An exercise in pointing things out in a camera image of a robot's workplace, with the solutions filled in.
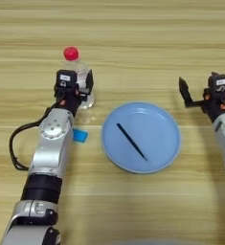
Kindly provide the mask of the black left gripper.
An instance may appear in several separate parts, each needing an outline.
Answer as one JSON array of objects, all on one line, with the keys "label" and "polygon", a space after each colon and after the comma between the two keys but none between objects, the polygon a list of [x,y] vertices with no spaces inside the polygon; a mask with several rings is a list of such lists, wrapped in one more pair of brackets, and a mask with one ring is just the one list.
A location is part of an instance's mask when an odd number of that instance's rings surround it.
[{"label": "black left gripper", "polygon": [[75,116],[79,109],[91,107],[94,102],[94,95],[91,93],[93,85],[93,73],[89,71],[86,77],[86,94],[78,90],[57,89],[55,91],[55,108],[66,109]]}]

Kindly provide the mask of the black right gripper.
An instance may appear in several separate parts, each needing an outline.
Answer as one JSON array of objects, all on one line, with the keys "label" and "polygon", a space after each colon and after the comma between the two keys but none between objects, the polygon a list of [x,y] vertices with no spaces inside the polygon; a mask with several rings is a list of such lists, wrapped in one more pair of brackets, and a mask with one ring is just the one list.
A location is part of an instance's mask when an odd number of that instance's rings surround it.
[{"label": "black right gripper", "polygon": [[[219,73],[212,72],[212,76],[218,76]],[[186,107],[200,107],[213,123],[219,116],[225,114],[225,93],[208,92],[203,93],[202,100],[193,100],[189,92],[189,86],[186,81],[179,78],[179,91]]]}]

